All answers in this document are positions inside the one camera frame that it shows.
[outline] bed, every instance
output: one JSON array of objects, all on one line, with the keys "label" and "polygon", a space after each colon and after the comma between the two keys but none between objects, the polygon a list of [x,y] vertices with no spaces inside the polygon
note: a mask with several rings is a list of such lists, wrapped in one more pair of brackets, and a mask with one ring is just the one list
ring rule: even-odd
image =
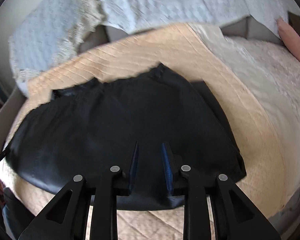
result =
[{"label": "bed", "polygon": [[[122,30],[114,29],[109,25],[106,27],[109,40],[115,41],[119,37],[128,36]],[[236,30],[237,26],[232,28],[231,32]],[[176,28],[182,30],[181,36],[175,34]],[[229,34],[227,32],[229,29],[225,27],[222,29],[224,33]],[[165,35],[158,40],[157,37],[160,34]],[[180,44],[189,46],[187,49],[190,51],[194,48],[199,50],[201,53],[197,60],[209,59],[208,61],[213,62],[215,68],[219,68],[218,72],[214,72],[215,69],[211,70],[211,79],[208,81],[208,85],[222,105],[234,130],[236,140],[241,141],[244,149],[243,157],[248,163],[248,177],[238,185],[269,218],[282,238],[287,239],[290,235],[290,226],[295,226],[293,221],[297,218],[300,220],[300,63],[280,45],[266,41],[251,41],[240,37],[225,38],[219,26],[189,23],[171,25],[139,36],[130,36],[124,40],[89,50],[79,58],[90,57],[92,53],[97,54],[99,57],[94,59],[96,65],[100,62],[100,58],[106,59],[108,73],[102,74],[105,67],[99,66],[95,70],[89,70],[90,74],[87,74],[86,70],[81,70],[72,75],[70,72],[73,72],[74,69],[68,69],[69,66],[74,66],[75,59],[72,59],[65,64],[61,63],[57,69],[47,70],[39,73],[39,76],[29,79],[29,99],[15,119],[8,140],[25,114],[38,104],[48,100],[51,88],[71,86],[84,82],[92,76],[107,81],[111,79],[110,74],[116,78],[125,77],[134,75],[150,66],[149,62],[141,62],[134,66],[135,70],[114,71],[114,68],[118,66],[113,63],[113,59],[109,55],[106,55],[107,53],[113,54],[117,49],[133,55],[130,50],[127,51],[123,48],[131,42],[142,43],[143,49],[149,48],[152,43],[159,46],[165,42],[166,45],[169,44],[171,50],[178,51],[176,46],[169,43],[173,38],[178,42],[187,40],[186,43]],[[126,60],[124,57],[122,58],[122,55],[118,58],[121,62]],[[172,65],[188,79],[194,78],[194,74],[183,69],[180,64],[170,62],[168,58],[163,58],[163,60],[166,60],[168,66]],[[58,77],[61,77],[62,82],[56,82],[53,79],[53,76],[59,72],[61,72],[61,76]],[[220,77],[215,77],[217,73],[223,73],[223,78],[227,77],[228,84],[232,85],[231,89],[225,89]],[[233,94],[226,97],[224,93],[228,90]],[[240,98],[240,104],[235,103],[236,98]],[[243,119],[242,123],[248,123],[247,120],[250,120],[255,129],[264,129],[263,133],[258,133],[262,139],[258,141],[256,133],[248,132],[249,129],[246,126],[239,125],[240,120],[233,115],[238,109],[231,109],[231,106],[234,105],[241,105],[242,111],[245,113],[253,113],[250,117]],[[240,134],[243,131],[251,133],[254,137],[250,140],[246,138],[247,141],[244,142],[244,136]],[[268,135],[272,140],[267,141],[264,135]],[[258,156],[257,149],[266,149],[261,152],[268,152],[268,154]],[[247,157],[249,154],[255,156],[256,159],[250,158],[249,160]],[[52,198],[51,194],[22,180],[4,162],[0,164],[0,178],[34,214],[38,214]],[[181,239],[182,225],[182,208],[151,212],[118,211],[120,239],[163,237]]]}]

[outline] metal screw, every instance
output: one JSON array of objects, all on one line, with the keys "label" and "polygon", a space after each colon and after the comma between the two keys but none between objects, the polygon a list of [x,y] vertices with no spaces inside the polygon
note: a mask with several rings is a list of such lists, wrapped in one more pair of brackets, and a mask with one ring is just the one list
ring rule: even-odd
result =
[{"label": "metal screw", "polygon": [[112,171],[112,172],[117,172],[117,171],[119,171],[120,170],[120,167],[119,166],[112,166],[111,168],[110,168],[110,171]]},{"label": "metal screw", "polygon": [[182,165],[182,166],[181,166],[181,169],[182,169],[183,171],[190,171],[190,170],[191,170],[191,167],[190,167],[189,165]]},{"label": "metal screw", "polygon": [[73,177],[73,180],[75,181],[75,182],[79,182],[79,181],[81,181],[83,179],[83,177],[81,176],[81,175],[75,175],[74,177]]},{"label": "metal screw", "polygon": [[226,174],[220,174],[220,175],[218,176],[218,178],[219,178],[220,180],[222,180],[222,181],[226,181],[226,180],[228,179],[228,176],[227,176]]}]

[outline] quilted fabric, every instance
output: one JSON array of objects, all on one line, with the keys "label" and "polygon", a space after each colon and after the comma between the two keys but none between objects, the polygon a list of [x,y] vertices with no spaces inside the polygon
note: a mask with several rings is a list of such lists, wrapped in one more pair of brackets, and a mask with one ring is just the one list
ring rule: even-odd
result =
[{"label": "quilted fabric", "polygon": [[[239,187],[266,217],[286,203],[285,169],[281,143],[266,112],[233,72],[218,60],[187,24],[92,49],[29,81],[30,97],[11,128],[8,141],[33,108],[50,100],[52,89],[135,76],[157,61],[189,81],[204,79],[224,110],[244,159],[247,177]],[[52,195],[21,179],[0,162],[0,178],[34,214]],[[182,239],[183,209],[157,212],[118,211],[119,239]]]},{"label": "quilted fabric", "polygon": [[75,56],[84,36],[102,17],[96,0],[42,1],[9,39],[17,83]]},{"label": "quilted fabric", "polygon": [[224,26],[251,15],[278,36],[275,19],[281,16],[287,21],[287,11],[300,15],[300,9],[294,0],[100,1],[107,15],[104,24],[129,34],[175,22]]}]

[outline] round metal pin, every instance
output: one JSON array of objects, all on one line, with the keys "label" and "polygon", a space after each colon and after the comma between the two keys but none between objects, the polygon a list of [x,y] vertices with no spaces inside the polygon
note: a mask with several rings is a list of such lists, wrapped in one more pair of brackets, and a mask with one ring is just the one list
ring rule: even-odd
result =
[{"label": "round metal pin", "polygon": [[183,171],[190,171],[191,167],[189,165],[182,165],[181,166],[181,170],[183,170]]},{"label": "round metal pin", "polygon": [[120,167],[119,166],[112,166],[111,168],[110,168],[110,171],[112,171],[112,172],[117,172],[117,171],[119,171],[120,170]]},{"label": "round metal pin", "polygon": [[220,174],[220,175],[218,176],[218,178],[219,178],[220,180],[222,180],[222,181],[226,181],[226,180],[228,179],[228,176],[227,176],[226,174]]},{"label": "round metal pin", "polygon": [[75,182],[79,182],[79,181],[81,181],[82,179],[83,179],[82,175],[75,175],[75,176],[73,177],[73,180],[74,180]]}]

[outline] black garment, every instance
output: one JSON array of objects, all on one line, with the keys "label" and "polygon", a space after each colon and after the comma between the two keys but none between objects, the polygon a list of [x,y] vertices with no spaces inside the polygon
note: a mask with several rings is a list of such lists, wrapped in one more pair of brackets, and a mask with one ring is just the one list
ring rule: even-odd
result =
[{"label": "black garment", "polygon": [[138,77],[53,91],[32,110],[8,145],[9,165],[25,180],[56,193],[74,175],[93,177],[139,144],[131,196],[118,209],[160,210],[182,205],[168,196],[161,144],[206,174],[246,175],[229,123],[204,82],[191,85],[163,64]]},{"label": "black garment", "polygon": [[9,188],[4,188],[3,194],[6,202],[2,210],[3,215],[14,239],[19,239],[21,233],[35,216],[14,196]]}]

